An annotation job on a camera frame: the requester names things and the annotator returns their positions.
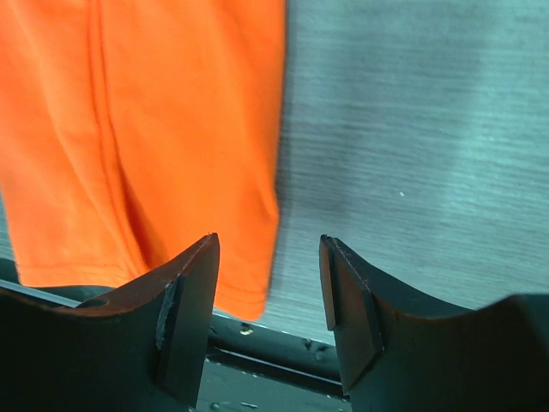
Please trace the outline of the orange t shirt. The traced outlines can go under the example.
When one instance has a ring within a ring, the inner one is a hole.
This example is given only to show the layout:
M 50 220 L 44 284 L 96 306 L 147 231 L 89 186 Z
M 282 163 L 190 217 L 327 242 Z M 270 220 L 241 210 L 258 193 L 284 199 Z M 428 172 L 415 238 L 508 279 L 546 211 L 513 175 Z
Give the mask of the orange t shirt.
M 1 194 L 20 282 L 119 287 L 208 233 L 259 318 L 279 224 L 282 1 L 4 1 Z

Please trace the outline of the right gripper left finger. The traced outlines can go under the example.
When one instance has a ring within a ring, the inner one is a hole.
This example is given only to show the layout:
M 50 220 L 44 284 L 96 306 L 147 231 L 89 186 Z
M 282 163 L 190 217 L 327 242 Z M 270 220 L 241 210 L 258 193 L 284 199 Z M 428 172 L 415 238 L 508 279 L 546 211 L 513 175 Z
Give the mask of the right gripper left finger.
M 186 411 L 197 403 L 216 234 L 79 306 L 1 291 L 4 411 Z

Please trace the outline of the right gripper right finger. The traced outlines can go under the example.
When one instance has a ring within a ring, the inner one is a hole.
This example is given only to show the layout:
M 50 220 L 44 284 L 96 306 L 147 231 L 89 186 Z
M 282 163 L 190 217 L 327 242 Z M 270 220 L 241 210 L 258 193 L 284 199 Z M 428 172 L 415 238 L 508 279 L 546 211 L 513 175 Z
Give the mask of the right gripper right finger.
M 326 235 L 319 269 L 353 410 L 547 410 L 546 295 L 513 294 L 467 309 L 409 286 Z

